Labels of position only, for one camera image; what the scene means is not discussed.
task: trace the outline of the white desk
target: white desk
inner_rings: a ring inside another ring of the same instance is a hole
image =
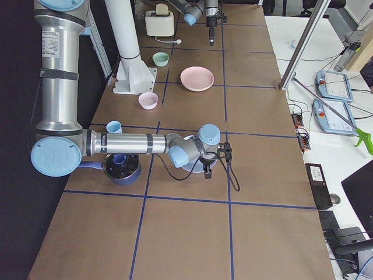
[[[291,46],[292,42],[301,37],[307,20],[308,19],[299,17],[266,17],[272,46],[281,74],[285,72],[288,61],[295,50],[294,47]],[[322,19],[303,53],[303,60],[299,63],[297,68],[297,79],[305,85],[315,84],[317,71],[333,60],[333,58],[329,57],[335,57],[342,49],[343,45],[329,21],[327,19]],[[324,61],[304,61],[322,60],[325,58],[329,59]],[[346,70],[343,72],[347,74],[349,78],[359,75],[358,72],[347,72]],[[361,75],[350,79],[349,82],[353,89],[369,90]],[[310,87],[310,89],[314,92],[316,90],[315,86]],[[290,99],[306,103],[311,111],[312,102],[314,100],[313,96],[295,82],[289,84],[288,96]],[[367,111],[373,111],[373,95],[353,92],[353,96],[355,101],[352,104],[354,106]],[[297,104],[302,107],[303,111],[307,110],[306,105],[301,103]],[[367,115],[354,108],[351,108],[351,111],[355,117]],[[305,129],[310,134],[311,146],[311,150],[304,153],[303,160],[305,163],[321,164],[329,193],[337,194],[341,198],[341,203],[331,208],[331,210],[334,211],[340,227],[349,228],[358,226],[364,231],[363,226],[343,191],[341,181],[373,160],[373,156],[367,152],[363,143],[357,148],[354,147],[358,138],[322,133],[315,117],[313,116],[311,119],[310,117],[311,112],[303,114],[303,122]],[[356,124],[363,131],[373,133],[373,119],[356,120]],[[336,262],[332,261],[332,265],[336,279],[342,279],[342,274]]]

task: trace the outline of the brown table surface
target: brown table surface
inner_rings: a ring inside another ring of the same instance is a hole
[[[210,47],[204,19],[189,27],[173,7],[182,44],[154,41],[142,17],[154,5],[138,7],[142,59],[153,67],[154,53],[170,55],[158,68],[159,104],[141,109],[137,96],[114,94],[112,84],[91,128],[103,132],[118,120],[126,133],[188,136],[216,124],[221,141],[231,143],[241,191],[219,164],[211,180],[199,173],[175,181],[158,158],[140,155],[142,174],[127,187],[102,171],[77,169],[29,278],[334,279],[286,96],[276,89],[280,74],[262,8],[224,4],[228,22],[216,28]],[[214,85],[184,88],[180,73],[190,66],[210,69]]]

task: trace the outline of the green plastic object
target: green plastic object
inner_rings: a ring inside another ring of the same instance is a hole
[[[356,133],[358,133],[358,137],[359,137],[359,141],[357,142],[357,144],[355,145],[355,147],[358,147],[363,141],[364,141],[364,144],[365,146],[367,147],[367,150],[368,152],[373,155],[373,143],[371,141],[371,134],[370,133],[367,133],[367,132],[364,132],[362,131],[361,129],[356,129],[355,130]]]

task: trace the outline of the table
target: table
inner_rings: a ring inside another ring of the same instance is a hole
[[[307,20],[298,17],[266,17],[280,73],[284,73],[288,60],[294,51],[294,47],[291,45],[294,40],[300,38]],[[306,85],[313,85],[317,71],[331,62],[342,49],[343,45],[329,21],[322,19],[305,49],[302,57],[304,60],[300,62],[296,70],[296,77]],[[358,72],[347,72],[346,70],[343,72],[351,78],[349,82],[353,89],[369,90]],[[310,89],[315,92],[315,86],[311,86]],[[353,96],[355,106],[368,111],[373,110],[373,96],[361,92],[353,92]],[[288,87],[288,98],[304,102],[305,104],[298,103],[304,111],[307,110],[307,106],[311,110],[314,100],[312,95],[294,82],[291,82]],[[351,111],[355,117],[367,115],[354,108],[351,108]],[[337,194],[341,198],[341,203],[332,208],[340,227],[358,226],[362,231],[365,231],[343,191],[341,181],[370,162],[373,157],[367,152],[364,145],[358,148],[354,147],[357,143],[356,137],[325,134],[320,130],[315,117],[311,118],[310,116],[311,112],[303,114],[303,122],[309,131],[311,146],[311,150],[304,153],[303,160],[305,163],[321,164],[329,193]],[[357,120],[356,123],[363,131],[369,133],[373,131],[373,122],[370,119]],[[339,267],[335,262],[333,262],[333,268],[336,278],[342,279]]]
[[[143,110],[137,96],[108,86],[91,129],[118,120],[126,133],[188,136],[214,123],[221,141],[231,143],[241,191],[219,165],[211,180],[194,174],[178,182],[150,155],[140,155],[142,174],[127,187],[98,170],[75,170],[30,280],[334,279],[286,97],[276,88],[280,74],[262,8],[224,4],[228,24],[216,28],[213,47],[205,24],[189,27],[179,16],[175,37],[183,43],[155,42],[141,17],[151,9],[142,5],[135,24],[148,66],[154,53],[170,55],[154,87],[160,104]],[[214,73],[205,92],[180,83],[181,71],[195,65]]]

